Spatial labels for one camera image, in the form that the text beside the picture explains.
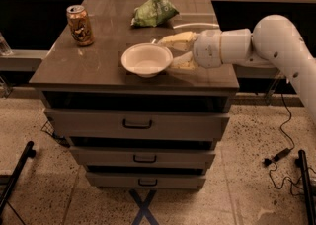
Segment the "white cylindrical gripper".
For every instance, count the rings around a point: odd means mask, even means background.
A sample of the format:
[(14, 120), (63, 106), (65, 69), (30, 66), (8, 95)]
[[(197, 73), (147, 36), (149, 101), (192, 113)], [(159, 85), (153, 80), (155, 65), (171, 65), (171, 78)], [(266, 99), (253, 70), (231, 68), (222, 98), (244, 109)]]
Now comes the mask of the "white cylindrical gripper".
[(205, 30), (199, 35), (188, 31), (163, 37), (158, 43), (179, 51), (188, 51), (194, 44), (193, 53), (186, 52), (173, 59), (170, 65), (172, 69), (195, 70), (198, 66), (216, 68), (222, 65), (219, 56), (220, 36), (221, 31), (217, 30)]

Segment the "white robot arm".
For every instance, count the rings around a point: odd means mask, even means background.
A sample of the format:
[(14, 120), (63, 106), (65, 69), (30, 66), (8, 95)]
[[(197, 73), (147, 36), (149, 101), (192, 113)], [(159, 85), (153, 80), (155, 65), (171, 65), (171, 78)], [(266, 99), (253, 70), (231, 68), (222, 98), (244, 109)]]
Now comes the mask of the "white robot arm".
[(252, 30), (183, 32), (163, 37), (159, 44), (183, 53), (174, 59), (176, 67), (186, 62), (203, 68), (275, 67), (316, 122), (316, 60), (296, 26), (284, 16), (266, 16)]

